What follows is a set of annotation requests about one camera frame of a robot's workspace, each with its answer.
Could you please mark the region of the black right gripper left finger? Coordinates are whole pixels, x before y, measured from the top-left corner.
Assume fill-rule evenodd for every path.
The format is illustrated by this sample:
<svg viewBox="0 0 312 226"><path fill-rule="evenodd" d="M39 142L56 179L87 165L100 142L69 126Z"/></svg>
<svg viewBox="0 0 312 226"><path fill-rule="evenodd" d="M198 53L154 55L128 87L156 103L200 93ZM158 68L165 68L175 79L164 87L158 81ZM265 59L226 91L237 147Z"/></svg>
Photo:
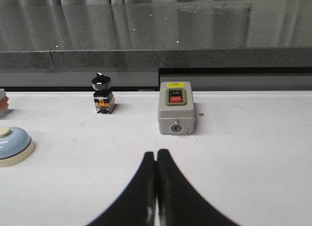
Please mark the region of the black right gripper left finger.
<svg viewBox="0 0 312 226"><path fill-rule="evenodd" d="M146 152L141 164L119 197L90 226L153 226L156 213L156 162Z"/></svg>

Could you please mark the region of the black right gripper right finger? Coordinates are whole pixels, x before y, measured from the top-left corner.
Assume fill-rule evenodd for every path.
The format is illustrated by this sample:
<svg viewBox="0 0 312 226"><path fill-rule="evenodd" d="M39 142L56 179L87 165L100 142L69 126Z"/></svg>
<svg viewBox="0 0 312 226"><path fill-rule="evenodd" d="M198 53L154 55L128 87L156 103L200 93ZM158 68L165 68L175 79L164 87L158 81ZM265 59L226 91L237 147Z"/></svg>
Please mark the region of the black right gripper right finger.
<svg viewBox="0 0 312 226"><path fill-rule="evenodd" d="M188 182L170 152L157 153L158 206L162 226L235 226Z"/></svg>

